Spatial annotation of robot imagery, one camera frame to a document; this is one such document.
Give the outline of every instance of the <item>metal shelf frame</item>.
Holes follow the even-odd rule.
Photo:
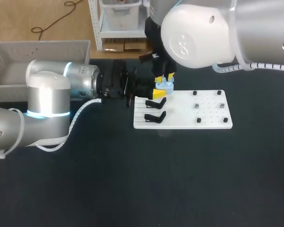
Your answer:
[[[102,38],[145,38],[144,28],[147,17],[146,8],[140,7],[139,27],[136,30],[111,31],[109,30],[104,11],[98,12],[98,0],[89,0],[91,22],[94,29],[97,51],[102,51]]]

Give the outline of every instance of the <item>dark mat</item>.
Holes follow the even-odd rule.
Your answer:
[[[284,227],[284,73],[179,66],[175,89],[225,90],[233,129],[135,130],[133,106],[95,104],[59,151],[0,160],[0,227]]]

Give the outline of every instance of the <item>cable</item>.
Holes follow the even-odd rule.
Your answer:
[[[14,109],[11,108],[9,109],[10,111],[16,110],[20,116],[20,132],[18,135],[18,138],[16,140],[16,142],[14,143],[14,145],[7,151],[4,153],[4,150],[0,150],[0,159],[5,159],[5,156],[8,155],[10,152],[12,152],[21,142],[22,138],[23,138],[23,134],[24,134],[24,116],[23,113],[21,111],[19,111],[18,109]]]
[[[251,63],[251,69],[264,69],[264,70],[278,70],[284,71],[284,65],[277,65],[277,64],[265,64],[265,63]],[[233,65],[228,67],[219,67],[218,65],[213,65],[213,70],[218,73],[226,73],[226,72],[235,72],[242,70],[241,65]]]
[[[70,124],[70,128],[69,128],[69,131],[68,131],[68,135],[71,134],[71,130],[74,126],[74,124],[76,123],[76,120],[77,118],[79,117],[80,113],[87,107],[89,106],[90,104],[93,104],[93,103],[101,103],[101,99],[100,98],[97,98],[97,99],[93,99],[93,100],[90,100],[88,102],[86,102],[85,104],[83,104],[80,109],[76,112],[71,124]],[[54,147],[54,148],[45,148],[43,146],[39,146],[37,145],[37,147],[43,151],[46,151],[46,152],[54,152],[54,151],[57,151],[58,149],[60,149],[63,145],[64,145],[65,142],[63,143],[60,143],[57,147]]]
[[[49,29],[51,26],[53,26],[54,24],[56,24],[58,21],[60,21],[60,20],[62,20],[63,18],[65,18],[65,17],[67,17],[69,14],[71,14],[75,9],[76,9],[76,6],[77,6],[77,4],[79,4],[80,2],[82,2],[83,0],[79,0],[79,1],[77,1],[77,2],[73,2],[73,1],[66,1],[66,2],[64,2],[64,5],[65,6],[74,6],[73,7],[73,9],[69,12],[69,13],[67,13],[67,14],[65,14],[63,17],[61,17],[61,18],[59,18],[59,19],[57,19],[55,22],[53,22],[50,26],[48,26],[46,29],[42,29],[41,27],[33,27],[32,29],[31,29],[31,32],[32,33],[40,33],[40,35],[39,35],[39,41],[41,40],[41,37],[42,37],[42,35],[43,35],[43,32],[45,32],[47,29]]]

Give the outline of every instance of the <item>white plastic bin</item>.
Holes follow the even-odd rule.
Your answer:
[[[146,7],[147,17],[150,17],[151,0],[143,0],[143,5]]]
[[[135,30],[139,25],[139,6],[142,0],[100,0],[109,29]]]
[[[0,102],[26,102],[27,66],[33,60],[89,64],[90,40],[0,43]]]

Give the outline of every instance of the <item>white spiral cable wrap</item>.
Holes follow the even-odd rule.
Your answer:
[[[284,65],[277,65],[277,64],[265,64],[265,63],[251,63],[251,69],[264,69],[264,70],[279,70],[284,71]],[[218,73],[226,73],[226,72],[235,72],[242,70],[241,65],[232,65],[228,67],[219,67],[218,65],[213,65],[213,70]]]
[[[20,116],[20,132],[19,135],[17,137],[16,142],[14,143],[14,145],[7,151],[4,153],[4,150],[0,150],[0,159],[5,159],[5,156],[8,155],[10,152],[12,152],[21,142],[22,138],[23,138],[23,134],[24,134],[24,116],[23,113],[21,111],[19,111],[18,109],[14,109],[11,108],[9,109],[10,111],[16,110]]]
[[[86,102],[85,104],[83,104],[80,109],[76,112],[72,122],[71,122],[71,125],[70,125],[70,128],[69,128],[69,131],[68,131],[68,135],[71,134],[71,130],[78,118],[78,116],[80,115],[80,113],[87,107],[89,106],[90,104],[93,104],[93,103],[101,103],[101,99],[100,98],[97,98],[97,99],[93,99],[93,100],[90,100],[88,102]],[[63,143],[60,143],[57,147],[54,147],[54,148],[45,148],[43,146],[39,146],[37,145],[37,147],[43,151],[46,151],[46,152],[54,152],[54,151],[57,151],[58,149],[60,149],[63,145],[64,145],[65,142]]]

